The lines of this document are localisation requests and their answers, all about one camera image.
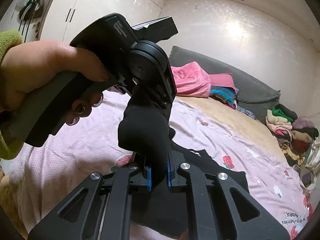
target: white wardrobe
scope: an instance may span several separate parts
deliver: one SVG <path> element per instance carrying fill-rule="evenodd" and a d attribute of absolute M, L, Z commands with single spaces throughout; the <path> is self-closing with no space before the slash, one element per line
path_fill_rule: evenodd
<path fill-rule="evenodd" d="M 133 26 L 158 18 L 164 0 L 53 0 L 41 40 L 70 43 L 85 27 L 107 14 L 122 14 Z"/>

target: green clothing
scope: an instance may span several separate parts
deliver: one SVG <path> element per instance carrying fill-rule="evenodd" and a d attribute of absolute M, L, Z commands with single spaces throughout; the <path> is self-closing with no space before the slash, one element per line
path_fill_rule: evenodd
<path fill-rule="evenodd" d="M 274 107 L 272 108 L 272 114 L 274 116 L 281 116 L 284 117 L 288 120 L 288 122 L 293 122 L 293 119 L 291 117 L 288 117 L 287 115 L 284 114 L 284 112 L 282 112 L 281 109 L 275 109 Z"/>
<path fill-rule="evenodd" d="M 22 36 L 18 30 L 10 30 L 0 33 L 0 65 L 4 54 L 8 49 L 22 43 Z M 0 158 L 11 160 L 15 158 L 23 146 L 23 141 L 13 138 L 6 144 L 0 131 Z"/>

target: green sleeve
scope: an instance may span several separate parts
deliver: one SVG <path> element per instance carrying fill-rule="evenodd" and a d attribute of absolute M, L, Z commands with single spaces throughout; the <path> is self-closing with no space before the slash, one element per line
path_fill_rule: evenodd
<path fill-rule="evenodd" d="M 22 36 L 18 30 L 10 30 L 0 33 L 0 65 L 7 50 L 21 43 Z M 16 138 L 11 138 L 10 142 L 6 143 L 0 131 L 0 158 L 5 160 L 15 158 L 20 152 L 22 145 L 23 141 Z"/>

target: fingernail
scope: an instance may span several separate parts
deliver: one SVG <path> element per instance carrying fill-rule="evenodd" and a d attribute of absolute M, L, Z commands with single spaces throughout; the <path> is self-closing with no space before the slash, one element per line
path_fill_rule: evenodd
<path fill-rule="evenodd" d="M 79 103 L 74 111 L 77 114 L 83 114 L 85 111 L 85 107 L 81 103 Z"/>
<path fill-rule="evenodd" d="M 100 106 L 101 103 L 102 103 L 102 101 L 103 101 L 103 94 L 102 94 L 102 96 L 100 97 L 100 100 L 99 100 L 97 103 L 92 104 L 92 107 L 98 107 L 98 106 Z"/>
<path fill-rule="evenodd" d="M 69 125 L 69 126 L 75 125 L 79 122 L 79 120 L 80 120 L 80 117 L 77 116 L 72 120 L 72 123 L 67 123 L 67 125 Z"/>

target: pile of clothes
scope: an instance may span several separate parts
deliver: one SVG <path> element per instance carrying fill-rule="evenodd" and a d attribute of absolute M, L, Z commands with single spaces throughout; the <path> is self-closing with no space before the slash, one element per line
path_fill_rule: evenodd
<path fill-rule="evenodd" d="M 231 73 L 209 75 L 195 61 L 182 67 L 171 67 L 171 69 L 178 96 L 211 97 L 256 119 L 251 111 L 237 106 L 236 96 L 239 90 L 235 87 Z"/>
<path fill-rule="evenodd" d="M 282 104 L 267 110 L 266 124 L 277 138 L 290 166 L 301 166 L 313 140 L 319 136 L 311 121 L 298 118 L 297 114 Z"/>

